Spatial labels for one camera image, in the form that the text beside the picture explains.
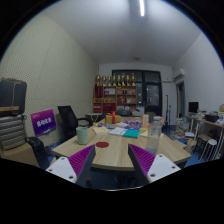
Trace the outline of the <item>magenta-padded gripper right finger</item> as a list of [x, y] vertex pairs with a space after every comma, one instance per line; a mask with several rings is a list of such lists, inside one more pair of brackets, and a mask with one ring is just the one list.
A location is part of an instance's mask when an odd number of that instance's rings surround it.
[[133, 163], [138, 183], [145, 186], [180, 170], [165, 155], [153, 155], [133, 144], [128, 145], [128, 154]]

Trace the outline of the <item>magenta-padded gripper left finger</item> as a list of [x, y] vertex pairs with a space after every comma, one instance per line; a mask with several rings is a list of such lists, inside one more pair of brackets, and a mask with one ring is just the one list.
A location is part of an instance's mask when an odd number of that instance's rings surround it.
[[60, 157], [46, 171], [83, 186], [96, 155], [95, 145], [90, 145], [70, 157]]

